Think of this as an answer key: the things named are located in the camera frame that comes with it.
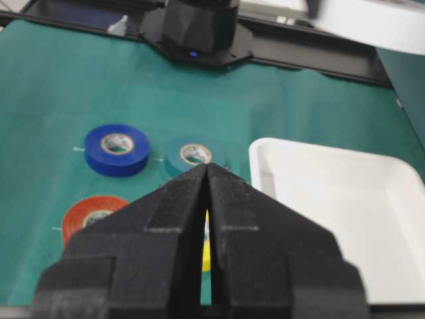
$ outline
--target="black frame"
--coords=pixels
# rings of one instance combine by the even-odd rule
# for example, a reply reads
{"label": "black frame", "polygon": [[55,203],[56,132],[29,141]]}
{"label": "black frame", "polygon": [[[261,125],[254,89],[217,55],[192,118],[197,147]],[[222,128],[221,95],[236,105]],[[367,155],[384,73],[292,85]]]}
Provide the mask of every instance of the black frame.
{"label": "black frame", "polygon": [[[135,29],[130,28],[124,37],[117,37],[107,33],[103,28],[63,21],[55,18],[54,14],[49,17],[42,11],[37,12],[37,8],[49,1],[52,0],[30,0],[21,13],[0,10],[0,26],[5,27],[15,19],[23,19],[52,27],[143,42]],[[61,1],[81,3],[80,0]],[[93,2],[86,3],[86,5],[93,6]],[[134,12],[134,16],[130,19],[135,19],[135,16],[142,19],[146,11],[162,7],[163,3],[155,0],[125,0],[118,5],[113,0],[96,0],[96,6],[112,9],[115,12],[127,11],[130,8]],[[387,88],[392,87],[374,47],[305,27],[279,25],[250,17],[239,17],[239,22],[254,33],[252,62],[291,69],[310,68],[330,76]],[[314,59],[317,53],[327,58]],[[338,63],[339,66],[336,67],[333,63],[335,59],[339,59],[342,64]],[[425,304],[374,304],[370,305],[370,310],[373,319],[423,318]]]}
{"label": "black frame", "polygon": [[[107,26],[88,21],[71,21],[58,7],[66,5],[72,12],[78,6],[99,12],[128,15],[127,34],[123,39],[145,42],[138,27],[146,11],[163,7],[160,0],[30,0],[20,13],[0,11],[0,25],[24,19],[53,27],[114,37]],[[240,24],[253,33],[252,62],[290,69],[312,69],[329,76],[392,88],[375,47],[336,37],[309,27],[282,25],[252,17],[239,16]]]}

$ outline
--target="blue tape roll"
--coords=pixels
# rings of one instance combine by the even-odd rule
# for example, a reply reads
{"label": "blue tape roll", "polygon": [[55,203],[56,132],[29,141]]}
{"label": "blue tape roll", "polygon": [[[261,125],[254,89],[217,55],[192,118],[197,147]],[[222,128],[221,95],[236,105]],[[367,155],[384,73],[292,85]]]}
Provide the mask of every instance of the blue tape roll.
{"label": "blue tape roll", "polygon": [[98,173],[130,176],[147,164],[151,146],[146,135],[130,126],[103,125],[86,136],[86,161]]}
{"label": "blue tape roll", "polygon": [[167,150],[166,169],[175,177],[200,163],[216,163],[224,166],[224,152],[208,139],[187,136],[171,141]]}

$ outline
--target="plastic tray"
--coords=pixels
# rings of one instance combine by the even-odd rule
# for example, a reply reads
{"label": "plastic tray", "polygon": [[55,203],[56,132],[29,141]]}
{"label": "plastic tray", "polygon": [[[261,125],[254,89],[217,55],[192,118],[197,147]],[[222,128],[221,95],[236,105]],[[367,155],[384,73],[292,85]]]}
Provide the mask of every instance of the plastic tray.
{"label": "plastic tray", "polygon": [[425,187],[404,161],[287,140],[250,146],[252,185],[332,231],[371,304],[425,302]]}

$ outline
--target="black mounting plate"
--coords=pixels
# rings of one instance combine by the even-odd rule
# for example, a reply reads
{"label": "black mounting plate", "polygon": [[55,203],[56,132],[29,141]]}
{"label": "black mounting plate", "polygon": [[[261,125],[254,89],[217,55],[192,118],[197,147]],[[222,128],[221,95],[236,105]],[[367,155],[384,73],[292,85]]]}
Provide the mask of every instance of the black mounting plate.
{"label": "black mounting plate", "polygon": [[231,47],[217,50],[212,53],[202,53],[182,49],[163,40],[162,26],[165,17],[165,8],[148,11],[141,22],[139,34],[153,48],[161,54],[186,63],[202,64],[205,66],[223,66],[253,57],[252,32],[241,24],[236,24],[234,40]]}

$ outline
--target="tape roll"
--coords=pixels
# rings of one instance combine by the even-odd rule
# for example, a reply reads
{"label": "tape roll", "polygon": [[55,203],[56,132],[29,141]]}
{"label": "tape roll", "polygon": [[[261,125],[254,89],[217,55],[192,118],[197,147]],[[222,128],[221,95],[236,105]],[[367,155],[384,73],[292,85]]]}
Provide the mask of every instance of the tape roll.
{"label": "tape roll", "polygon": [[146,135],[121,124],[103,125],[86,136],[87,164],[107,176],[130,176],[147,164],[151,146]]}
{"label": "tape roll", "polygon": [[200,163],[216,163],[224,166],[224,152],[216,142],[184,137],[173,140],[167,150],[166,167],[170,176],[180,175]]}
{"label": "tape roll", "polygon": [[127,204],[125,199],[115,196],[93,196],[79,201],[68,210],[62,223],[64,245],[75,232],[107,217]]}

